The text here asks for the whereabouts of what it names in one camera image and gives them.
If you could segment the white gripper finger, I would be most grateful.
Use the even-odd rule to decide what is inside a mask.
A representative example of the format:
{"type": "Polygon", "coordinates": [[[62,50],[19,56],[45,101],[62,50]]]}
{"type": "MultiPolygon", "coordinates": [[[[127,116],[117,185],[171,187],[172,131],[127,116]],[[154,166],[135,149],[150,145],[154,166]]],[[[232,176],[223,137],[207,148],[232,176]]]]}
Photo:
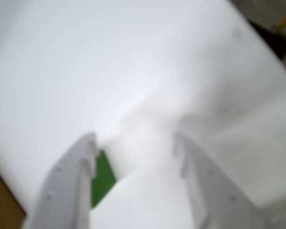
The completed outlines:
{"type": "Polygon", "coordinates": [[[181,133],[174,139],[196,229],[266,228],[262,212],[207,153],[181,133]]]}
{"type": "Polygon", "coordinates": [[[96,176],[96,135],[80,137],[48,172],[24,229],[88,229],[96,176]]]}

